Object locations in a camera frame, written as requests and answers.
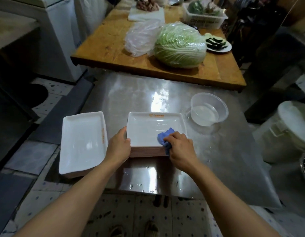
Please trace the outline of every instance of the white rectangular plate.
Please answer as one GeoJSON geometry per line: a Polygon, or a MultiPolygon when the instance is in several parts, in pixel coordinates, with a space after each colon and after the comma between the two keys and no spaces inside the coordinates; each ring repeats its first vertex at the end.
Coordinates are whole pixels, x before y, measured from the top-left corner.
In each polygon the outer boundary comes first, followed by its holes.
{"type": "Polygon", "coordinates": [[[105,157],[107,133],[102,111],[66,116],[62,124],[59,173],[97,166],[105,157]]]}
{"type": "Polygon", "coordinates": [[[130,112],[127,121],[127,138],[131,146],[162,146],[157,135],[169,128],[187,135],[183,115],[166,112],[130,112]]]}

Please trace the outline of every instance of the stainless steel table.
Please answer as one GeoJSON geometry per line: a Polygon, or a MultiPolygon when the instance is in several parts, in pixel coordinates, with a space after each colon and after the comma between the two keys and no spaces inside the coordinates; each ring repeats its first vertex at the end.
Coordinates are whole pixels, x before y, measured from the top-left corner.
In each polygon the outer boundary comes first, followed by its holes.
{"type": "MultiPolygon", "coordinates": [[[[108,138],[127,124],[130,111],[181,112],[198,158],[228,188],[247,204],[281,207],[236,92],[109,71],[97,78],[82,112],[103,111],[108,138]],[[190,100],[199,92],[212,93],[225,101],[229,116],[224,122],[213,127],[193,122],[190,100]]],[[[168,158],[129,159],[112,176],[107,188],[203,198],[193,180],[168,158]]]]}

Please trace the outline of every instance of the shoe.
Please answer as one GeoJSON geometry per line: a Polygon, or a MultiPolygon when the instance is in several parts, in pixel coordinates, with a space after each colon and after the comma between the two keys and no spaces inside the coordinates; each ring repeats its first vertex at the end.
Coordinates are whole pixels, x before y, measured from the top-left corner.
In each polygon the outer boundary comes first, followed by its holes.
{"type": "Polygon", "coordinates": [[[114,226],[112,230],[110,231],[109,237],[124,237],[125,231],[123,226],[118,225],[114,226]]]}
{"type": "Polygon", "coordinates": [[[159,229],[153,221],[148,221],[145,227],[145,237],[160,237],[159,229]]]}

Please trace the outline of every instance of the hand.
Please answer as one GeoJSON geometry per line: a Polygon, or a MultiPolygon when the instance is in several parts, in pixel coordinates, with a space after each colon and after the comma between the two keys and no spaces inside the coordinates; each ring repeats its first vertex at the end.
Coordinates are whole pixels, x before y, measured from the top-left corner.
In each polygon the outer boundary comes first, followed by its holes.
{"type": "Polygon", "coordinates": [[[105,159],[113,161],[119,166],[128,159],[131,154],[131,140],[124,139],[126,127],[123,127],[108,141],[105,159]]]}
{"type": "Polygon", "coordinates": [[[193,141],[185,134],[174,132],[163,139],[171,143],[170,160],[176,168],[189,174],[199,163],[196,157],[193,141]]]}

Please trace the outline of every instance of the water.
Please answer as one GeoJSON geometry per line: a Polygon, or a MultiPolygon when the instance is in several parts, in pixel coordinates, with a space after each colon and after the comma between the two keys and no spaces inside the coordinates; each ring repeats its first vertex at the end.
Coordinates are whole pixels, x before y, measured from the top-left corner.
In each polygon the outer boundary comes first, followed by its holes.
{"type": "Polygon", "coordinates": [[[195,123],[201,126],[211,126],[216,123],[219,115],[210,104],[198,105],[192,108],[191,117],[195,123]]]}

